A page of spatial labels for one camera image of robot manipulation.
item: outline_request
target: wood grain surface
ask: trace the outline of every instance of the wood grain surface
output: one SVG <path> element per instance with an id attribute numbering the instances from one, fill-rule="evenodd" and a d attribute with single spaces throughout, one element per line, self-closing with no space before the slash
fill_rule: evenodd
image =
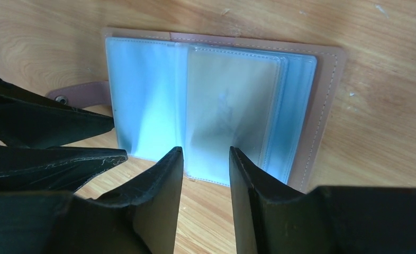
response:
<path id="1" fill-rule="evenodd" d="M 416 187 L 416 0 L 0 0 L 0 77 L 41 95 L 107 80 L 105 26 L 345 48 L 310 188 Z M 71 145 L 116 147 L 115 133 Z M 78 194 L 97 197 L 151 165 L 130 159 Z M 230 190 L 185 178 L 175 252 L 235 251 Z"/>

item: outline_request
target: open card holder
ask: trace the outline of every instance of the open card holder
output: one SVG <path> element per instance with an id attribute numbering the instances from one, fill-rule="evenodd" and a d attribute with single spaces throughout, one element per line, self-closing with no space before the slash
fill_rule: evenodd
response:
<path id="1" fill-rule="evenodd" d="M 111 98 L 101 103 L 111 99 L 121 149 L 157 161 L 181 146 L 188 177 L 228 186 L 234 146 L 306 191 L 345 64 L 340 48 L 115 28 L 103 36 Z"/>

